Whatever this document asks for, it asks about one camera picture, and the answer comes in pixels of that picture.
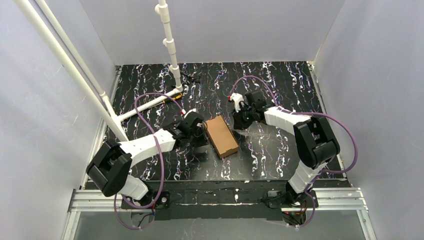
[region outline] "brown box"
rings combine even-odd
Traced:
[[[207,135],[220,159],[237,153],[239,144],[237,144],[223,116],[217,116],[207,120],[205,127]]]

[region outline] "white pipe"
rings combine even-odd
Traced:
[[[172,91],[167,92],[165,94],[171,97],[171,96],[173,96],[175,94],[179,94],[181,92],[182,92],[182,90],[179,90],[177,88],[174,88]],[[143,105],[138,106],[137,109],[138,109],[139,112],[142,112],[142,111],[144,111],[146,109],[149,109],[149,108],[151,108],[151,107],[159,104],[160,102],[162,102],[165,99],[167,99],[166,96],[160,96],[160,97],[155,98],[155,99],[153,99],[153,100],[151,100],[151,101],[149,101],[149,102],[147,102],[147,103],[145,103]],[[131,110],[129,112],[126,112],[126,113],[124,113],[122,115],[117,116],[117,118],[118,118],[118,120],[120,122],[123,122],[125,119],[130,118],[130,117],[132,117],[132,116],[134,116],[136,114],[137,114],[136,110],[133,109],[133,110]]]
[[[99,82],[97,82],[96,78],[94,77],[93,73],[90,71],[89,67],[87,66],[86,62],[84,62],[83,58],[81,57],[80,53],[77,51],[75,46],[72,44],[71,40],[69,39],[68,35],[62,28],[61,24],[56,19],[55,15],[53,14],[52,10],[50,10],[49,6],[44,0],[35,0],[42,10],[42,12],[45,14],[47,19],[50,21],[51,25],[53,26],[54,30],[56,30],[57,34],[59,34],[60,38],[65,43],[66,47],[69,49],[70,53],[73,55],[75,60],[78,62],[78,64],[81,66],[84,73],[87,75],[90,82],[93,84],[94,88],[97,90],[98,94],[103,97],[106,92],[102,89]]]
[[[171,24],[170,24],[170,11],[168,9],[168,4],[166,0],[159,0],[159,4],[156,5],[154,11],[160,15],[160,20],[163,23],[163,29],[165,30],[166,38],[163,40],[163,45],[168,48],[168,53],[171,58],[171,66],[169,70],[172,72],[173,77],[175,78],[175,88],[182,91],[183,86],[181,85],[181,73],[180,67],[178,66],[175,41],[172,37]]]
[[[49,28],[46,26],[44,21],[38,15],[37,11],[31,5],[28,0],[14,0],[15,4],[18,6],[20,11],[25,15],[28,21],[32,24],[35,30],[38,32],[40,37],[44,40],[50,50],[54,53],[56,58],[60,61],[69,75],[75,80],[75,82],[81,87],[85,95],[88,99],[93,103],[97,111],[100,113],[103,120],[112,130],[112,132],[116,135],[116,137],[124,142],[128,141],[127,136],[122,130],[121,125],[115,124],[111,116],[109,116],[108,112],[103,107],[102,103],[97,99],[94,92],[91,90],[90,86],[86,83],[85,79],[72,63],[69,56],[66,54],[65,50],[56,40],[55,36],[50,32]]]

